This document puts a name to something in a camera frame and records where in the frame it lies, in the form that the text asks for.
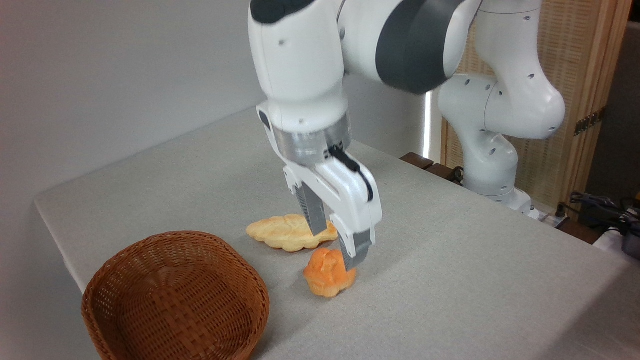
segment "orange pastry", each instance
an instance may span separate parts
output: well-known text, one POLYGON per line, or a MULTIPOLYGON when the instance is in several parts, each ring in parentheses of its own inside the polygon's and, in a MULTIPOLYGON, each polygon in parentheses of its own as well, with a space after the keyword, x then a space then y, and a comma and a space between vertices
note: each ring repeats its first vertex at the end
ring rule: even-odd
POLYGON ((340 250, 317 249, 303 272, 309 289, 318 296, 335 297, 356 281, 356 269, 348 272, 340 250))
POLYGON ((338 230, 329 221, 326 222, 326 226, 325 231, 314 236, 304 216, 290 214, 254 222, 246 228, 246 233, 274 249, 296 252, 315 249, 320 243, 336 240, 338 230))

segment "white robotic arm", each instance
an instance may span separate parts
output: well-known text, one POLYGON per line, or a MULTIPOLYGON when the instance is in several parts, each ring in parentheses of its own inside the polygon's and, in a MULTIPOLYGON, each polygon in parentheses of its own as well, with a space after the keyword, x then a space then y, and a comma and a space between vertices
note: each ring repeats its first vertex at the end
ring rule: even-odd
POLYGON ((531 198, 515 188, 518 154, 501 134, 552 136, 564 119, 562 95, 538 60, 542 0, 484 0, 477 15, 476 50, 496 76, 458 74, 438 98, 464 153, 464 186, 538 218, 531 198))
POLYGON ((314 234, 324 206, 347 269, 376 242, 378 187, 349 155, 348 72, 423 94, 458 66, 481 0, 252 0, 249 39, 268 100, 257 106, 314 234))

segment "brown woven basket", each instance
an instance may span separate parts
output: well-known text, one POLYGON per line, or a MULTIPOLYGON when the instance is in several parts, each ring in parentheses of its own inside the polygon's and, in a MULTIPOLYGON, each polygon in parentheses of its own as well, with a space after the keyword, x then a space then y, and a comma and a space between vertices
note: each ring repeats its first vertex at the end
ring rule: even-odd
POLYGON ((217 236, 151 236, 93 276, 82 313, 103 359, 248 359, 269 317, 258 273, 217 236))

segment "wooden block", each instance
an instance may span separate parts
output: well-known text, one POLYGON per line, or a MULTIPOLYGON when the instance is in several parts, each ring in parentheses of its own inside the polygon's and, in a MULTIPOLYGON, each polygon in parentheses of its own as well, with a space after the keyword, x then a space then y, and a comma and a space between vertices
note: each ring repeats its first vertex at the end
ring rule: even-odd
POLYGON ((400 160, 405 163, 409 163, 415 167, 419 167, 423 170, 426 170, 431 165, 433 165, 433 161, 423 158, 422 156, 416 154, 415 152, 410 152, 407 155, 404 155, 400 160))
POLYGON ((578 238, 590 245, 593 245, 593 243, 596 242, 602 235, 599 232, 574 221, 564 222, 564 224, 558 227, 558 229, 563 233, 569 234, 574 238, 578 238))
POLYGON ((456 177, 452 168, 448 168, 442 164, 434 164, 427 169, 433 175, 440 176, 447 181, 453 181, 456 177))

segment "gray tabletop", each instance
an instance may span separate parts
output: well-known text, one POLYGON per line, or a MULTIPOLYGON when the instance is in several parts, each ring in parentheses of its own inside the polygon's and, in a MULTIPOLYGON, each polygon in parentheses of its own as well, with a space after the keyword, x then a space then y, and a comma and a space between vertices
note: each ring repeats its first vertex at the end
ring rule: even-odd
MULTIPOLYGON (((637 359, 636 265, 360 143, 383 221, 358 279, 309 292, 311 250, 249 238, 298 213, 253 110, 137 154, 36 199, 79 287, 118 251, 175 230, 216 234, 260 273, 260 359, 637 359)), ((338 244, 329 245, 337 248, 338 244)))

